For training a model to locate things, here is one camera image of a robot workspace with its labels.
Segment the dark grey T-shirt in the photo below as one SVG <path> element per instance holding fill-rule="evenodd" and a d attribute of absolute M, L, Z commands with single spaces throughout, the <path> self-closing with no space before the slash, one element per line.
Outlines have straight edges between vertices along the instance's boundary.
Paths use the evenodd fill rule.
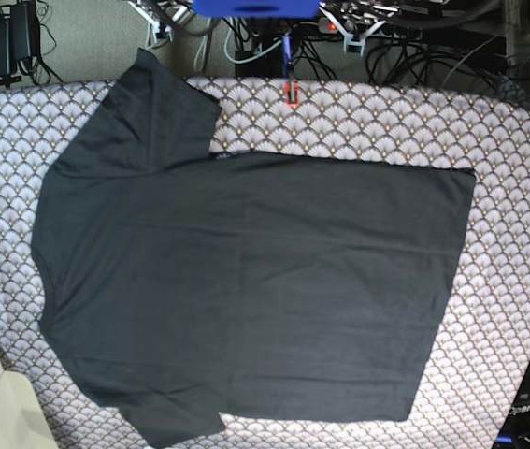
<path fill-rule="evenodd" d="M 208 147 L 219 103 L 148 51 L 44 177 L 39 322 L 155 448 L 221 414 L 405 421 L 451 295 L 469 170 Z"/>

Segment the red table clamp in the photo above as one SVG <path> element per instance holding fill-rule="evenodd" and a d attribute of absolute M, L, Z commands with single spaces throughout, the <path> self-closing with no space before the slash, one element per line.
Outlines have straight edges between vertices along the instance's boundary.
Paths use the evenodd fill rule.
<path fill-rule="evenodd" d="M 299 106 L 299 88 L 296 80 L 287 80 L 284 84 L 284 101 L 290 108 Z"/>

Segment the black power strip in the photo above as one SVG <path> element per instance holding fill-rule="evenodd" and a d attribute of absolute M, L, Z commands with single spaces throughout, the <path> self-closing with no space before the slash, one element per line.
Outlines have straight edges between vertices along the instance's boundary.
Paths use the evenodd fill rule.
<path fill-rule="evenodd" d="M 381 32 L 381 28 L 388 25 L 388 22 L 372 22 L 364 24 L 359 28 L 356 22 L 351 20 L 341 20 L 337 18 L 322 17 L 317 21 L 318 29 L 323 34 L 339 35 L 349 43 L 364 42 L 373 35 Z"/>

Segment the fan-patterned tablecloth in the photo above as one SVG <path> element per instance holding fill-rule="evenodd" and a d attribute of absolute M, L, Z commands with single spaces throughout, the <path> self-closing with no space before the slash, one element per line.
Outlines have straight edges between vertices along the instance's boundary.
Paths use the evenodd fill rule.
<path fill-rule="evenodd" d="M 476 187 L 453 293 L 410 417 L 324 424 L 227 415 L 191 448 L 488 448 L 530 360 L 530 107 L 483 96 L 340 81 L 194 79 L 222 106 L 210 148 L 470 167 Z M 114 410 L 72 383 L 44 341 L 29 248 L 44 174 L 107 93 L 104 81 L 0 93 L 0 357 L 36 391 L 62 448 L 141 448 Z"/>

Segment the black power adapter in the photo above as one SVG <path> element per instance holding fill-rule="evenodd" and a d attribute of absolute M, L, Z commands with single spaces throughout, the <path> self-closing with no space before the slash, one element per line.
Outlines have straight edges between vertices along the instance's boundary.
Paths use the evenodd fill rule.
<path fill-rule="evenodd" d="M 0 15 L 0 77 L 14 75 L 20 66 L 29 73 L 39 55 L 36 2 L 19 1 Z"/>

